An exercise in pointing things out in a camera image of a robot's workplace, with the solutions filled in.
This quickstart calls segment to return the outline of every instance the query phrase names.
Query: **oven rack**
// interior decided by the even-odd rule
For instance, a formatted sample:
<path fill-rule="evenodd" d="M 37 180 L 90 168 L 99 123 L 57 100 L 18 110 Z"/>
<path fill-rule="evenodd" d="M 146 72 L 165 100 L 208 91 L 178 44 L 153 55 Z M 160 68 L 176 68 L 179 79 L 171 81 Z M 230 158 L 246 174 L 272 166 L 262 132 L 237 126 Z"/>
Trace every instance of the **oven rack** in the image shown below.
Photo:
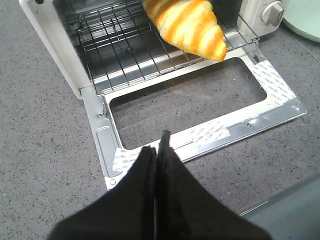
<path fill-rule="evenodd" d="M 228 52 L 258 42 L 238 13 L 223 8 L 219 13 Z M 99 96 L 205 60 L 166 43 L 137 0 L 82 14 L 78 20 L 83 65 Z"/>

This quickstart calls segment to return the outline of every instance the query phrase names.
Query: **orange striped croissant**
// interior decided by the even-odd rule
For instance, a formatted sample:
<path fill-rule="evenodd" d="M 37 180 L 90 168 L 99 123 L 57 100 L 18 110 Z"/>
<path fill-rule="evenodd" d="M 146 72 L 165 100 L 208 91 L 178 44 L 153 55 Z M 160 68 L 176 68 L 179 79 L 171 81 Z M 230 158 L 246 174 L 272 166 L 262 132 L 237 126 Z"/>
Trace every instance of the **orange striped croissant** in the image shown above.
<path fill-rule="evenodd" d="M 142 4 L 169 44 L 206 59 L 225 59 L 224 33 L 207 0 L 142 0 Z"/>

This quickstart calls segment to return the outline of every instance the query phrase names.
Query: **kitchen counter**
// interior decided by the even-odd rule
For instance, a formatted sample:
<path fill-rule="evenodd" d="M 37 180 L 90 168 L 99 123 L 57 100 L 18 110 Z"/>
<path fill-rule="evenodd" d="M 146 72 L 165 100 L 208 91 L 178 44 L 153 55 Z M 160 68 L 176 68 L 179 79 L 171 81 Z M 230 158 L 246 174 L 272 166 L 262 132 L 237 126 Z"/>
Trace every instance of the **kitchen counter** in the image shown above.
<path fill-rule="evenodd" d="M 320 170 L 320 44 L 284 25 L 260 50 L 308 114 L 185 165 L 237 213 Z M 0 239 L 43 239 L 106 192 L 84 104 L 17 0 L 0 5 Z"/>

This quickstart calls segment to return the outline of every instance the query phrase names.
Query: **toaster oven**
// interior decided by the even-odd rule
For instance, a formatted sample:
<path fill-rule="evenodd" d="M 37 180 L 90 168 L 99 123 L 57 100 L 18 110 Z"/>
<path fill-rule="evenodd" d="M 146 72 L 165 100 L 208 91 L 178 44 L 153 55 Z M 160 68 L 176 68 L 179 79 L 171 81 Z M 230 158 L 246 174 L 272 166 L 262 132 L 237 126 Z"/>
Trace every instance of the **toaster oven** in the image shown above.
<path fill-rule="evenodd" d="M 219 63 L 166 43 L 139 0 L 19 1 L 84 102 L 108 190 L 164 128 L 185 162 L 307 112 L 258 48 L 289 0 L 212 0 Z"/>

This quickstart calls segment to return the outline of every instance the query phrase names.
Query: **mint green object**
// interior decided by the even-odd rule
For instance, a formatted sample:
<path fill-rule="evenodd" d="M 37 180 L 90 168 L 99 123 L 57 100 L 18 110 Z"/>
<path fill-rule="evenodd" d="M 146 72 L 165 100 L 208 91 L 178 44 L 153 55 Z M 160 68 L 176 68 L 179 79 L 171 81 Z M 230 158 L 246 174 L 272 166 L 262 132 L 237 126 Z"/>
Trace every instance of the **mint green object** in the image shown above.
<path fill-rule="evenodd" d="M 320 0 L 291 0 L 283 22 L 298 35 L 320 43 Z"/>

